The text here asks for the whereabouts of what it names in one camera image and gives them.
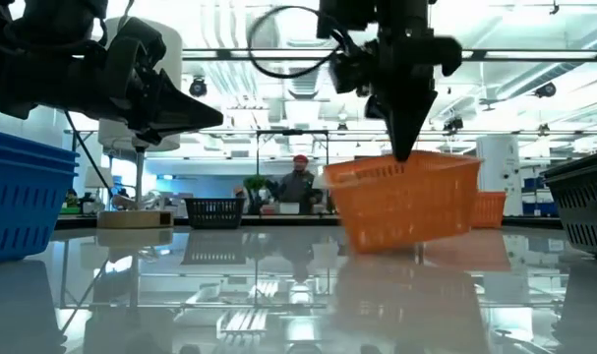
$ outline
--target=orange basket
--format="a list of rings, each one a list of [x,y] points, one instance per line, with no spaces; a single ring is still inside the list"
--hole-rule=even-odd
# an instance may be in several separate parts
[[[468,232],[480,160],[413,151],[329,165],[331,195],[357,253],[398,249]]]
[[[475,228],[502,228],[504,220],[504,192],[479,192],[475,199],[471,226]]]

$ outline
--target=man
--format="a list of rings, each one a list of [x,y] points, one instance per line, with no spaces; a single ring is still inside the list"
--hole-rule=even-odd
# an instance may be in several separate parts
[[[278,193],[282,203],[299,203],[300,213],[311,213],[313,206],[322,200],[322,191],[313,189],[315,176],[307,170],[309,159],[305,155],[294,157],[294,170],[280,181]]]

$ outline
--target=potted plant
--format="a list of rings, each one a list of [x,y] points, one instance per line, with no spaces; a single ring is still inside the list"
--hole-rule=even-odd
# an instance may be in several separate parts
[[[259,196],[259,190],[266,186],[267,179],[261,175],[253,175],[243,180],[243,186],[248,193],[250,204],[248,206],[249,214],[259,214],[263,201]]]

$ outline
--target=green plant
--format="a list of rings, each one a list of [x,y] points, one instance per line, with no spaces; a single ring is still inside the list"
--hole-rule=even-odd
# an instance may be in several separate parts
[[[253,175],[243,180],[243,186],[250,191],[259,191],[266,186],[266,177]]]

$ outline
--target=blue plastic basket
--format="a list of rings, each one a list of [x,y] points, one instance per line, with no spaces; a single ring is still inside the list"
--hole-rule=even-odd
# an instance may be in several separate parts
[[[77,156],[0,133],[0,262],[46,249]]]

